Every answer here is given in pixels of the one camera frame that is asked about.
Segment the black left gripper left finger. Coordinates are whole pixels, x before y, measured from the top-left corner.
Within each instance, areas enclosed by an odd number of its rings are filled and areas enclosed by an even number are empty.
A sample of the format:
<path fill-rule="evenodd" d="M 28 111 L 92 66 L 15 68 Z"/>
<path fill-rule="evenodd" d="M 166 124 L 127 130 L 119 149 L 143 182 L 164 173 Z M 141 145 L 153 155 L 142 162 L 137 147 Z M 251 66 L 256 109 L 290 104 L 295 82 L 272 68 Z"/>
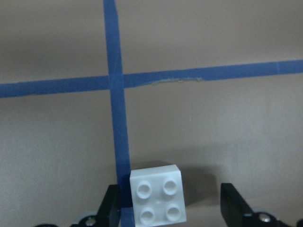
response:
<path fill-rule="evenodd" d="M 111 184 L 108 186 L 102 203 L 96 214 L 97 227 L 117 227 L 121 217 L 120 186 Z"/>

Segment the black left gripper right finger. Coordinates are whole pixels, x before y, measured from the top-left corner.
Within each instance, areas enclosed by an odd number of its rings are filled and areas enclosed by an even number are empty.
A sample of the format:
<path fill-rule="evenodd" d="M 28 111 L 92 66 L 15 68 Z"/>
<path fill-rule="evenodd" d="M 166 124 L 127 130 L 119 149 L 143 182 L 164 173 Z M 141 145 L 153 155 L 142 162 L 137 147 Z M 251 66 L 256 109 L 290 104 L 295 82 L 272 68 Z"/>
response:
<path fill-rule="evenodd" d="M 220 210 L 228 227 L 251 226 L 254 212 L 232 183 L 221 184 Z"/>

